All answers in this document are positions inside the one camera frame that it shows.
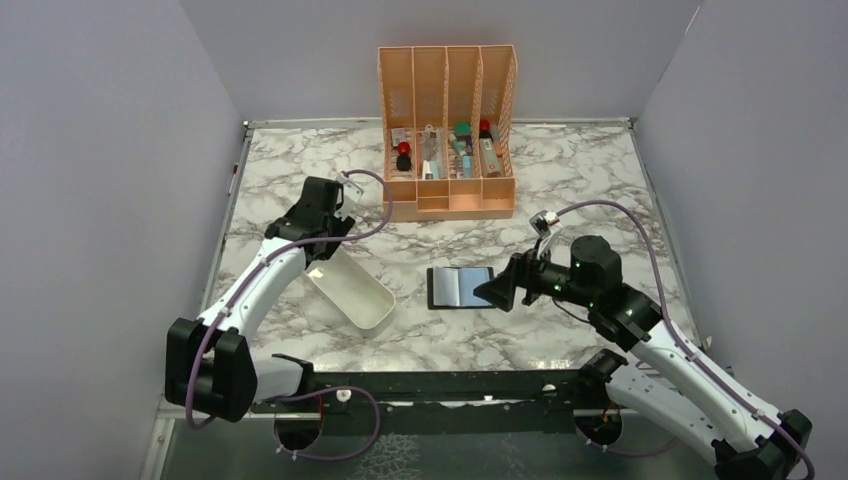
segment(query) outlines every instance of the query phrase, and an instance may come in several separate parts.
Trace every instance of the white plastic tray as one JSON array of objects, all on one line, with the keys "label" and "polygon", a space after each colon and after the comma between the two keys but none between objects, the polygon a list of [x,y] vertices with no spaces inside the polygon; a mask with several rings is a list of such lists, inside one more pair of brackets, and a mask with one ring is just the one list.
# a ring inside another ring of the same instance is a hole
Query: white plastic tray
[{"label": "white plastic tray", "polygon": [[395,308],[395,296],[339,247],[330,260],[314,262],[306,278],[363,334],[375,335]]}]

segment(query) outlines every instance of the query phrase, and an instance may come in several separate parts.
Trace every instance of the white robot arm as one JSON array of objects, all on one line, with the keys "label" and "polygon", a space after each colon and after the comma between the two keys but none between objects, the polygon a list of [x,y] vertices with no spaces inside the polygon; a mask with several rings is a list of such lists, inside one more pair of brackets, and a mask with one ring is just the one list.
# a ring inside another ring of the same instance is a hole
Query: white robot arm
[{"label": "white robot arm", "polygon": [[562,231],[561,213],[535,215],[530,220],[539,235],[534,248],[514,254],[507,268],[474,294],[506,311],[512,309],[516,287],[526,290],[525,305],[546,295],[586,307],[589,323],[601,336],[651,365],[678,389],[654,382],[604,349],[581,372],[602,386],[611,401],[686,442],[715,466],[720,479],[786,478],[805,456],[803,445],[812,429],[807,417],[797,410],[781,412],[694,348],[664,318],[660,305],[623,283],[621,257],[602,237],[577,238],[567,267],[551,262],[549,247]]},{"label": "white robot arm", "polygon": [[[224,295],[197,320],[171,326],[169,402],[237,421],[253,403],[298,390],[309,362],[282,354],[254,360],[248,342],[288,285],[313,261],[333,255],[355,223],[349,215],[362,193],[344,175],[305,180],[300,199],[268,226],[256,256]],[[199,359],[199,350],[212,355]]]}]

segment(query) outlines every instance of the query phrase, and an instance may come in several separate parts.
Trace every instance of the white wall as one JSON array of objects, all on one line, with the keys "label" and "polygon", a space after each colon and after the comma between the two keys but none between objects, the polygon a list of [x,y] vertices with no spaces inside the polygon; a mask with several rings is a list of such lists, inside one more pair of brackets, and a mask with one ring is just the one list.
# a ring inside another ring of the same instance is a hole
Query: white wall
[{"label": "white wall", "polygon": [[380,116],[377,48],[514,43],[518,117],[636,116],[701,0],[182,0],[241,115]]},{"label": "white wall", "polygon": [[137,478],[240,117],[176,0],[0,3],[0,478]]},{"label": "white wall", "polygon": [[706,0],[637,123],[701,333],[811,417],[822,479],[848,471],[846,45],[844,0]]}]

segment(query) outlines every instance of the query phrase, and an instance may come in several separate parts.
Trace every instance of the screw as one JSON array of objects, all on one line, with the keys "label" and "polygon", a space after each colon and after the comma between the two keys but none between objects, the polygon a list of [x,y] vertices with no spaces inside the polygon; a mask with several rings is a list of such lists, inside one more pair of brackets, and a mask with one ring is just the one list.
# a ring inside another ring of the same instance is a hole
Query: screw
[{"label": "screw", "polygon": [[350,396],[350,390],[336,390],[336,399],[338,399],[338,401],[342,403],[345,403],[350,400]]}]

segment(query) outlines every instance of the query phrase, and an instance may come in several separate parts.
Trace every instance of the marble tabletop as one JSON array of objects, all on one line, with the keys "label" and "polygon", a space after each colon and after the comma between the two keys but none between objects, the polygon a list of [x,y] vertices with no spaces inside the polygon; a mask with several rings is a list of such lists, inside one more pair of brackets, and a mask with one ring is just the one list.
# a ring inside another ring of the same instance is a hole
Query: marble tabletop
[{"label": "marble tabletop", "polygon": [[[695,332],[674,275],[630,131],[624,126],[519,125],[511,134],[516,177],[515,215],[508,220],[392,223],[344,248],[397,298],[390,322],[377,336],[362,336],[304,278],[280,297],[251,344],[254,358],[285,353],[319,371],[516,370],[579,368],[601,347],[616,350],[588,325],[563,314],[548,299],[509,313],[495,309],[427,309],[426,269],[492,266],[502,270],[514,252],[532,246],[527,220],[594,198],[615,200],[644,222],[659,255],[672,319]],[[217,274],[220,296],[248,265],[266,225],[284,214],[313,175],[340,170],[382,172],[379,127],[259,129],[253,136],[231,226]],[[365,195],[354,231],[382,215],[381,190],[356,179]],[[567,226],[555,261],[567,263],[568,243],[602,235],[622,256],[624,279],[656,299],[651,267],[630,221],[608,207],[588,207],[563,218]],[[575,313],[585,310],[574,307]]]}]

